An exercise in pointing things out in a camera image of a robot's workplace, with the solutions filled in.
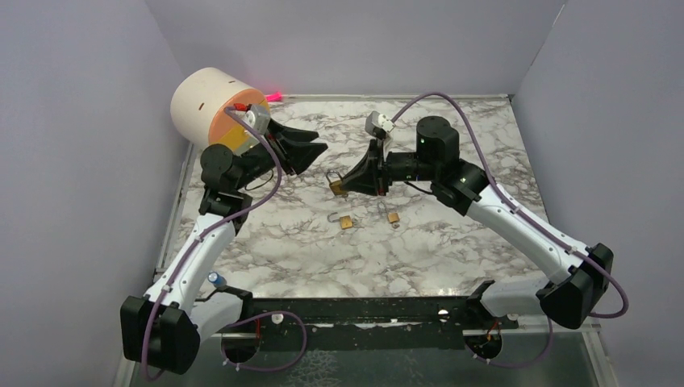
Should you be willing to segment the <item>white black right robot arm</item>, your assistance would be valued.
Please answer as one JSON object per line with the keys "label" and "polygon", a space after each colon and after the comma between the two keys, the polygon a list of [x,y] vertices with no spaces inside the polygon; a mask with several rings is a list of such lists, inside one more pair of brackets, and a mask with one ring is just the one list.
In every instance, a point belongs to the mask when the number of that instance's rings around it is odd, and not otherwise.
{"label": "white black right robot arm", "polygon": [[428,181],[442,205],[471,218],[522,252],[542,277],[524,281],[487,281],[469,297],[465,317],[484,328],[509,314],[543,314],[556,324],[577,329],[609,285],[613,252],[564,235],[534,214],[500,185],[489,182],[479,166],[461,159],[459,134],[439,116],[420,119],[413,152],[386,152],[394,123],[372,112],[365,130],[372,139],[361,161],[341,180],[346,191],[384,196],[395,182]]}

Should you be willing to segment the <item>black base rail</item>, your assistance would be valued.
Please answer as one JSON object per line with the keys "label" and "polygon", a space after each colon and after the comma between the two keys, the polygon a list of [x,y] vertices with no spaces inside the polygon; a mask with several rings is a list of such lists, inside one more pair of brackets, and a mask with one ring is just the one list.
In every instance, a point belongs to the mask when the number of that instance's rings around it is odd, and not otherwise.
{"label": "black base rail", "polygon": [[503,331],[517,325],[491,318],[473,296],[398,298],[255,298],[258,328],[215,333],[234,352],[376,349],[469,349],[493,359]]}

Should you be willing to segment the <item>small brass padlock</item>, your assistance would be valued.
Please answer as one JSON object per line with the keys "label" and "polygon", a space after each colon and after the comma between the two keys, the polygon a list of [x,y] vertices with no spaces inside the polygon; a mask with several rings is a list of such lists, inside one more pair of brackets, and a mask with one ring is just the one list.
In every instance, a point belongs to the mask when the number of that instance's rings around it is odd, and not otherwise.
{"label": "small brass padlock", "polygon": [[394,228],[397,229],[400,227],[400,217],[398,213],[392,212],[386,205],[384,201],[380,201],[377,203],[377,210],[380,214],[382,214],[387,222]]}

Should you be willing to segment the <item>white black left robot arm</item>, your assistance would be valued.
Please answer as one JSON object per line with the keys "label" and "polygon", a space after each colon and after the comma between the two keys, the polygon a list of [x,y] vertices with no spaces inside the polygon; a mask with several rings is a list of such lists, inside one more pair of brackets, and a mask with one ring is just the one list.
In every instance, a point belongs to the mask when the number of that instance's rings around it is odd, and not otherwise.
{"label": "white black left robot arm", "polygon": [[239,234],[258,204],[243,188],[267,172],[277,178],[299,175],[327,150],[316,131],[270,120],[252,148],[236,155],[212,144],[200,156],[204,194],[185,244],[142,297],[128,297],[120,308],[123,355],[161,371],[183,374],[203,341],[225,327],[258,328],[253,295],[220,283],[205,298],[198,291],[222,252]]}

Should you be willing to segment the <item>pink marker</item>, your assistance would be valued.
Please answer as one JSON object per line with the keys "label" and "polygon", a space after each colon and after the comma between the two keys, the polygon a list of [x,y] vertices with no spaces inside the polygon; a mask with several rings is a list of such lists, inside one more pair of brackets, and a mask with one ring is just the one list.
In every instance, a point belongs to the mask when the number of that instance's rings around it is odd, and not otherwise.
{"label": "pink marker", "polygon": [[280,102],[283,99],[282,93],[268,94],[265,98],[267,102]]}

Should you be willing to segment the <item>brass padlock with key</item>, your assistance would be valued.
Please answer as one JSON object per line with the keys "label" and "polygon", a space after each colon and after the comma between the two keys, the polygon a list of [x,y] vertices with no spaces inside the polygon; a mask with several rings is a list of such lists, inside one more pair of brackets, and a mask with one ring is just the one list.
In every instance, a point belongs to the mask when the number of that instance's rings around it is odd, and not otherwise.
{"label": "brass padlock with key", "polygon": [[330,169],[326,171],[325,177],[329,184],[329,189],[336,198],[348,197],[348,191],[341,188],[342,175],[338,171]]}

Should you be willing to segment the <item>round cream drawer box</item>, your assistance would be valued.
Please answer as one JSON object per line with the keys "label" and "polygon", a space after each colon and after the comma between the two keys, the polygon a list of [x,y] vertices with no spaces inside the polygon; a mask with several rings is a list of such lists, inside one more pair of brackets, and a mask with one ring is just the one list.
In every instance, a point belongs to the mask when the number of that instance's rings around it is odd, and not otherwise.
{"label": "round cream drawer box", "polygon": [[263,106],[270,110],[265,95],[258,89],[224,71],[207,67],[190,74],[175,90],[170,114],[177,131],[203,150],[223,144],[240,155],[258,141],[224,108],[236,103]]}

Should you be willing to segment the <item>open brass padlock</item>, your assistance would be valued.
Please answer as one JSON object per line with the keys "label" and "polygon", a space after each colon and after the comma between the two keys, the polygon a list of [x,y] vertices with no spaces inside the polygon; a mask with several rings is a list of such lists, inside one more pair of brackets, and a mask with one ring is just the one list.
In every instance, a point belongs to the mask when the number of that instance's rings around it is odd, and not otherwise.
{"label": "open brass padlock", "polygon": [[342,230],[347,230],[354,227],[353,219],[350,215],[342,215],[338,212],[332,212],[327,216],[330,223],[337,223]]}

